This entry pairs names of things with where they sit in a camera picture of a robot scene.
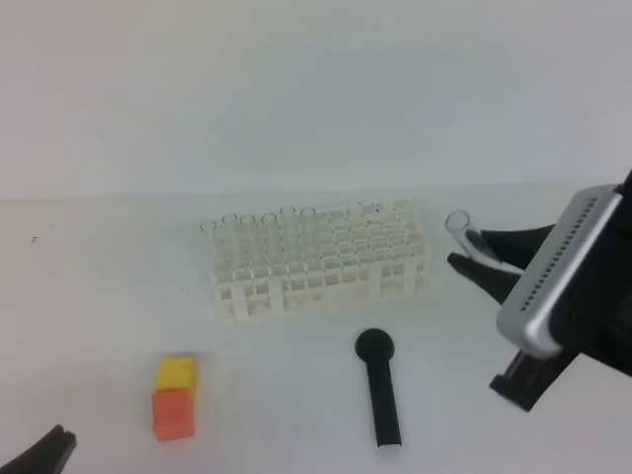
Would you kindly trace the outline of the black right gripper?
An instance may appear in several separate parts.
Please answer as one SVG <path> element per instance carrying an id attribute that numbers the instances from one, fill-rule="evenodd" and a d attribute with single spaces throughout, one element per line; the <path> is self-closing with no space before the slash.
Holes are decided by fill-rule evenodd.
<path id="1" fill-rule="evenodd" d="M 550 323 L 562 350 L 550 358 L 536 358 L 517 348 L 506 371 L 490 384 L 525 412 L 579 355 L 625 374 L 631 371 L 631 181 L 614 186 L 623 200 L 564 292 Z M 503 262 L 525 270 L 552 229 L 548 225 L 480 232 Z M 493 269 L 456 253 L 450 253 L 447 262 L 501 305 L 521 277 L 521 273 Z"/>

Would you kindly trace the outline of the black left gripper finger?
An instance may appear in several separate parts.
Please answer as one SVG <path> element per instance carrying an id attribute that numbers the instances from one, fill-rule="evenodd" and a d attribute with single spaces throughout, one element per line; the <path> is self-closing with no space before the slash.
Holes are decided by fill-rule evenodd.
<path id="1" fill-rule="evenodd" d="M 60 474 L 76 446 L 76 434 L 56 425 L 34 445 L 3 465 L 1 474 Z"/>

